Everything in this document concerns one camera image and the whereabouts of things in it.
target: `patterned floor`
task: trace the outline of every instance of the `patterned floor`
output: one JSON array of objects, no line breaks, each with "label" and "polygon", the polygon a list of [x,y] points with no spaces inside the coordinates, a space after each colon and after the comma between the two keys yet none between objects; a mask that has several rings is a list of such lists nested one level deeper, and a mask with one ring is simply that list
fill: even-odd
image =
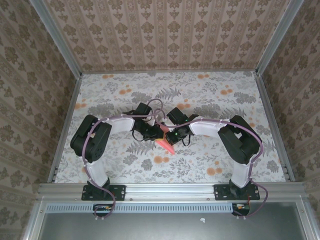
[{"label": "patterned floor", "polygon": [[[254,164],[258,182],[284,182],[279,156],[252,72],[175,72],[89,74],[82,76],[56,183],[85,183],[82,160],[70,148],[70,140],[87,114],[99,118],[135,109],[152,98],[187,116],[212,119],[242,116],[263,140],[265,151]],[[233,160],[222,142],[192,136],[188,147],[174,146],[175,155],[152,141],[138,142],[130,132],[111,135],[100,161],[112,183],[211,183],[227,182]]]}]

